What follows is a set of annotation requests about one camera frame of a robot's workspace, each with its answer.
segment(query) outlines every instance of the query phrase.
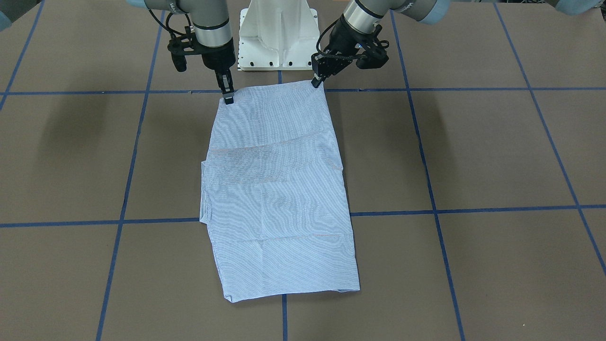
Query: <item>fabric fold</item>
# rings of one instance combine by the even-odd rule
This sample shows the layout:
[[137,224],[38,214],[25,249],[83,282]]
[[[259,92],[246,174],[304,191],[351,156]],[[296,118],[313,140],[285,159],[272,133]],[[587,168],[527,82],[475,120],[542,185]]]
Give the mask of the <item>fabric fold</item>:
[[224,297],[359,290],[343,166],[322,87],[244,88],[223,99],[202,162]]

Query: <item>folded shirt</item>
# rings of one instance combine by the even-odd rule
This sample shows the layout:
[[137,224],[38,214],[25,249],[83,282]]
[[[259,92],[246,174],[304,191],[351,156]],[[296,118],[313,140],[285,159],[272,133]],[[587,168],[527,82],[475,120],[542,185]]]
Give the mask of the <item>folded shirt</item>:
[[224,297],[359,290],[343,165],[323,87],[248,87],[234,100],[220,100],[202,162],[200,222]]

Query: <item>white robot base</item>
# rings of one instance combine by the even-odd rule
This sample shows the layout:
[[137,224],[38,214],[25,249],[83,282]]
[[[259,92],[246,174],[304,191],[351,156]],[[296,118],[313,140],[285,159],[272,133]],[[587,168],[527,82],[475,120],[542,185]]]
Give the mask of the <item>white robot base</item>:
[[319,35],[306,0],[252,0],[240,12],[238,70],[311,70]]

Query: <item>blue tape line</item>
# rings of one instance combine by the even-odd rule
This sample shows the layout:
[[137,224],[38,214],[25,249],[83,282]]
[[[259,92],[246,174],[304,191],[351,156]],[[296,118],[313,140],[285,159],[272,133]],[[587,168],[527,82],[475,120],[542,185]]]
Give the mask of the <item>blue tape line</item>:
[[419,215],[419,214],[433,214],[430,209],[424,209],[419,211],[383,211],[383,212],[352,212],[351,217],[378,217],[382,215]]
[[400,55],[400,64],[402,66],[402,75],[404,76],[404,83],[406,85],[406,91],[408,95],[408,103],[410,105],[410,113],[413,117],[413,123],[415,125],[415,133],[417,135],[417,139],[419,141],[419,153],[421,155],[421,161],[423,162],[423,167],[425,168],[425,177],[427,178],[427,190],[429,191],[429,199],[431,200],[431,209],[433,211],[433,218],[436,223],[436,230],[438,232],[438,239],[440,241],[440,248],[442,249],[442,259],[444,261],[444,268],[446,270],[446,277],[448,278],[448,286],[450,287],[450,296],[453,301],[454,314],[456,316],[457,326],[459,327],[459,337],[461,341],[465,341],[465,333],[463,331],[463,323],[461,322],[461,314],[459,312],[459,303],[456,299],[455,293],[455,284],[453,283],[452,274],[450,272],[450,265],[448,263],[448,255],[446,253],[446,245],[444,244],[444,238],[442,236],[442,228],[440,226],[440,219],[438,215],[438,210],[436,208],[436,200],[433,196],[433,189],[431,188],[431,179],[429,176],[429,168],[427,167],[427,161],[425,159],[425,152],[423,151],[423,142],[421,140],[421,131],[419,130],[419,124],[417,122],[416,113],[415,113],[415,105],[413,103],[412,93],[410,92],[410,85],[408,83],[408,75],[406,73],[406,66],[404,65],[404,55],[402,54],[402,48],[400,46],[400,38],[398,36],[398,29],[396,28],[396,21],[393,17],[393,11],[390,10],[391,16],[391,26],[393,27],[393,33],[396,38],[396,45],[398,47],[398,53]]
[[157,218],[157,219],[125,219],[122,221],[123,224],[159,224],[159,223],[191,223],[200,222],[199,217],[191,218]]
[[439,214],[455,213],[489,213],[489,212],[524,212],[524,211],[559,211],[567,209],[576,209],[574,205],[563,206],[529,206],[529,207],[511,207],[511,208],[466,208],[466,209],[439,209]]
[[122,95],[142,94],[145,90],[111,90],[111,91],[19,91],[9,92],[11,96],[38,96],[38,95]]
[[602,271],[604,272],[604,275],[606,275],[606,264],[604,263],[604,259],[602,258],[602,254],[600,253],[600,250],[598,248],[598,244],[596,243],[596,240],[593,238],[593,234],[591,233],[589,224],[587,223],[587,220],[585,219],[585,214],[583,214],[583,210],[581,208],[581,205],[579,204],[579,199],[577,198],[577,196],[574,192],[574,189],[572,188],[572,183],[570,182],[568,174],[566,173],[566,168],[564,168],[564,163],[562,162],[562,158],[560,158],[560,154],[558,152],[558,149],[556,148],[556,144],[553,141],[553,138],[551,137],[551,133],[549,132],[549,128],[547,127],[547,122],[545,121],[545,118],[543,117],[541,107],[539,107],[539,102],[537,101],[537,99],[534,95],[534,91],[533,91],[532,87],[530,86],[530,82],[528,80],[528,77],[526,76],[526,72],[524,71],[524,66],[522,66],[522,61],[520,60],[518,51],[516,51],[516,47],[513,45],[513,41],[511,40],[509,31],[507,30],[507,26],[505,25],[505,21],[503,21],[503,17],[501,16],[499,7],[496,5],[496,3],[493,3],[493,6],[494,6],[494,10],[496,10],[497,16],[499,17],[501,25],[503,26],[503,30],[505,31],[505,36],[507,37],[507,40],[509,41],[511,50],[513,51],[513,54],[516,57],[516,60],[518,61],[518,66],[520,67],[522,76],[524,76],[524,81],[526,81],[526,85],[528,86],[528,91],[530,92],[530,96],[532,97],[536,111],[539,114],[539,118],[541,119],[541,123],[543,124],[543,128],[545,129],[545,134],[547,134],[547,138],[549,139],[549,143],[551,144],[553,153],[556,155],[556,159],[558,159],[558,164],[560,165],[560,169],[562,170],[562,174],[564,175],[564,179],[566,180],[566,184],[568,185],[568,189],[570,190],[570,194],[572,195],[574,204],[575,204],[577,210],[579,211],[579,215],[581,216],[581,221],[583,222],[583,225],[585,226],[585,231],[587,232],[587,235],[589,236],[589,240],[591,241],[591,244],[593,245],[593,250],[595,251],[596,256],[598,257],[598,261],[599,261],[600,265],[602,266]]
[[36,18],[34,19],[34,23],[32,24],[32,29],[30,30],[30,34],[27,35],[27,39],[25,40],[25,45],[23,45],[23,49],[21,50],[21,54],[19,55],[19,59],[17,59],[17,64],[15,64],[15,68],[13,69],[13,74],[10,76],[10,80],[6,85],[6,90],[4,91],[4,96],[2,96],[2,100],[0,100],[0,110],[4,107],[4,103],[6,102],[6,98],[8,97],[8,93],[10,88],[13,86],[13,82],[15,81],[15,77],[17,76],[17,71],[19,71],[19,67],[21,66],[21,62],[23,61],[23,57],[25,56],[25,51],[27,51],[27,47],[30,45],[30,41],[32,40],[32,36],[34,35],[34,31],[36,30],[36,26],[38,26],[38,19],[40,19],[40,14],[42,13],[42,9],[44,8],[44,2],[40,2],[40,7],[38,7],[38,12],[36,13]]
[[[606,90],[606,87],[534,87],[535,91],[592,91]],[[324,89],[326,92],[405,92],[405,88],[371,89]],[[412,92],[432,91],[527,91],[527,87],[414,87]],[[0,92],[0,96],[38,96],[38,95],[122,95],[143,94],[145,90],[108,90],[108,91],[15,91]],[[147,93],[221,93],[220,90],[149,90]]]
[[324,89],[326,92],[404,92],[405,88],[369,88],[369,89]]
[[34,223],[4,223],[0,228],[37,228],[51,226],[87,226],[87,225],[115,225],[119,220],[83,220],[83,221],[43,221]]
[[[164,20],[165,11],[162,11],[160,21]],[[120,212],[120,220],[124,220],[126,214],[126,206],[128,204],[128,195],[130,193],[130,185],[133,179],[133,172],[135,171],[135,160],[137,158],[137,146],[139,144],[139,136],[141,135],[141,126],[143,125],[143,119],[145,118],[145,110],[147,108],[147,99],[149,97],[149,90],[152,86],[152,78],[154,66],[156,64],[156,55],[158,54],[158,46],[160,45],[160,35],[162,33],[162,27],[158,26],[158,34],[156,35],[156,45],[154,47],[153,56],[151,57],[150,71],[147,76],[147,87],[145,88],[145,97],[143,99],[143,105],[141,106],[141,115],[139,117],[139,126],[137,127],[137,135],[135,138],[135,145],[133,147],[133,156],[130,161],[130,169],[128,170],[128,180],[126,182],[126,189],[124,190],[124,201],[122,203],[122,210]],[[116,231],[116,240],[114,242],[114,250],[112,253],[112,262],[110,263],[110,270],[107,276],[107,284],[105,286],[105,295],[103,296],[103,305],[101,307],[101,315],[99,316],[99,326],[97,328],[96,341],[101,341],[101,334],[103,333],[103,324],[105,322],[105,313],[107,312],[107,303],[110,298],[110,290],[112,288],[113,273],[116,267],[116,259],[118,257],[118,248],[120,247],[120,238],[122,236],[123,224],[118,225]]]
[[149,90],[149,93],[221,93],[221,90]]
[[414,87],[410,91],[526,91],[525,87]]
[[97,327],[96,341],[101,341],[101,333],[103,332],[103,324],[105,323],[105,312],[107,311],[107,303],[110,300],[110,290],[112,288],[113,273],[116,267],[116,258],[118,257],[118,246],[122,237],[122,224],[118,225],[116,230],[116,240],[112,252],[112,262],[110,263],[110,271],[107,275],[107,283],[105,284],[105,293],[103,294],[103,305],[101,306],[101,316],[99,318],[99,326]]
[[603,205],[581,205],[582,209],[596,209],[596,208],[606,208],[606,204]]
[[[582,209],[606,209],[606,204],[581,205]],[[438,214],[457,213],[489,213],[489,212],[524,212],[524,211],[558,211],[577,209],[575,205],[563,206],[524,206],[504,208],[465,208],[465,209],[438,209]],[[413,211],[376,211],[376,212],[351,212],[351,217],[378,217],[384,215],[424,215],[433,214],[433,210]],[[185,218],[149,218],[149,219],[124,219],[124,220],[81,220],[81,221],[41,221],[33,223],[0,223],[0,228],[28,228],[28,227],[52,227],[52,226],[87,226],[87,225],[132,225],[132,224],[155,224],[155,223],[190,223],[199,221],[198,217]]]
[[[278,84],[282,84],[282,71],[278,70]],[[282,295],[282,340],[288,340],[287,295]]]
[[533,90],[538,91],[578,91],[578,90],[606,90],[606,87],[534,87]]
[[288,315],[286,294],[282,294],[282,340],[288,340]]

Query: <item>black cable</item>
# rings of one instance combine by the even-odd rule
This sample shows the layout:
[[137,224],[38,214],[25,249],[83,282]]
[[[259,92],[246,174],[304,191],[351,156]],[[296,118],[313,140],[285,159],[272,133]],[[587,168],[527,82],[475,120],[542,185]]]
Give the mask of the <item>black cable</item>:
[[166,16],[166,20],[164,21],[164,24],[166,25],[166,28],[167,28],[167,29],[169,29],[169,30],[170,30],[170,32],[172,32],[172,33],[174,33],[174,34],[176,34],[176,35],[184,36],[184,35],[185,35],[185,33],[181,33],[181,32],[179,32],[179,31],[177,31],[177,30],[173,30],[173,29],[170,27],[170,25],[168,24],[168,23],[170,22],[170,18],[172,18],[172,16],[173,16],[173,14],[172,14],[172,13],[169,13],[169,14]]
[[322,56],[327,57],[327,58],[341,59],[341,60],[346,60],[346,61],[352,61],[352,60],[362,58],[363,55],[341,56],[341,55],[331,55],[329,53],[324,53],[324,52],[320,51],[320,41],[322,40],[324,35],[326,35],[328,30],[330,30],[332,27],[334,27],[337,24],[337,21],[339,21],[339,19],[335,20],[332,24],[328,25],[328,27],[324,30],[324,32],[322,32],[320,37],[318,37],[318,42],[316,43],[316,50],[318,51],[318,53],[320,53]]
[[158,25],[160,25],[166,31],[170,32],[170,30],[166,26],[164,26],[162,21],[160,21],[160,19],[158,19],[158,17],[153,13],[152,10],[149,10],[149,12],[150,12],[151,16],[153,17],[153,19],[158,23]]
[[[165,24],[163,24],[163,23],[160,21],[160,19],[158,19],[158,17],[157,17],[157,16],[156,16],[156,15],[153,13],[153,11],[152,11],[152,10],[149,10],[149,12],[150,12],[151,16],[153,17],[153,19],[154,19],[154,20],[155,20],[155,21],[158,23],[158,25],[160,25],[160,26],[161,26],[163,29],[165,29],[167,32],[169,32],[169,33],[171,34],[171,36],[173,36],[173,35],[182,35],[182,36],[184,36],[184,35],[185,35],[185,33],[181,33],[181,32],[179,32],[179,31],[177,31],[177,30],[173,30],[173,29],[172,29],[172,28],[169,26],[169,24],[168,24],[168,23],[170,22],[170,18],[173,16],[173,14],[172,14],[172,13],[169,13],[169,14],[166,16],[166,25],[165,25]],[[189,27],[191,27],[191,20],[190,20],[190,18],[189,18],[189,15],[187,15],[187,13],[185,14],[185,17],[187,18],[187,24],[189,25]]]

